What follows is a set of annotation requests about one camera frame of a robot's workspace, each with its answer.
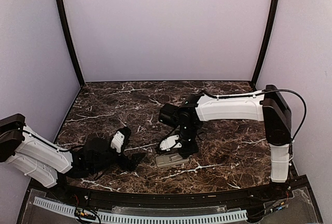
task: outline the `marble tabletop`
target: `marble tabletop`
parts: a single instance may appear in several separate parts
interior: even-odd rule
[[[252,120],[205,122],[206,139],[184,166],[157,168],[156,144],[171,128],[158,122],[165,103],[180,105],[190,94],[252,91],[248,82],[141,81],[91,82],[84,85],[63,125],[57,143],[64,148],[96,136],[111,138],[128,126],[132,135],[125,154],[145,152],[135,172],[112,166],[99,180],[71,179],[70,185],[126,193],[202,193],[267,184],[270,150],[264,124]]]

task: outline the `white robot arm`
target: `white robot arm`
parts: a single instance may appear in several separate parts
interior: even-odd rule
[[[177,148],[187,158],[198,152],[197,130],[203,122],[219,119],[251,119],[264,121],[266,139],[271,147],[271,180],[284,183],[292,159],[289,148],[291,138],[291,109],[278,89],[268,85],[263,91],[232,95],[210,95],[202,91],[192,95],[180,106],[165,104],[159,121],[174,128],[177,135],[166,136],[158,145],[160,153]]]
[[[124,170],[134,170],[143,153],[127,158],[123,151],[131,131],[121,128],[107,141],[94,138],[75,149],[62,149],[25,125],[25,117],[15,114],[0,120],[0,162],[11,164],[25,175],[50,188],[57,184],[58,173],[72,178],[87,177],[117,163]]]

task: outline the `lavender wall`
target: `lavender wall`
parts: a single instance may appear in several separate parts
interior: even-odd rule
[[[271,0],[64,0],[86,81],[250,80]]]
[[[22,113],[54,137],[79,85],[55,0],[0,0],[0,119]],[[16,223],[29,178],[0,164],[1,223]]]
[[[307,174],[325,223],[332,220],[332,0],[279,0],[258,88],[273,83],[297,91],[308,116],[295,143],[295,165]],[[293,110],[293,130],[301,102],[285,95]]]

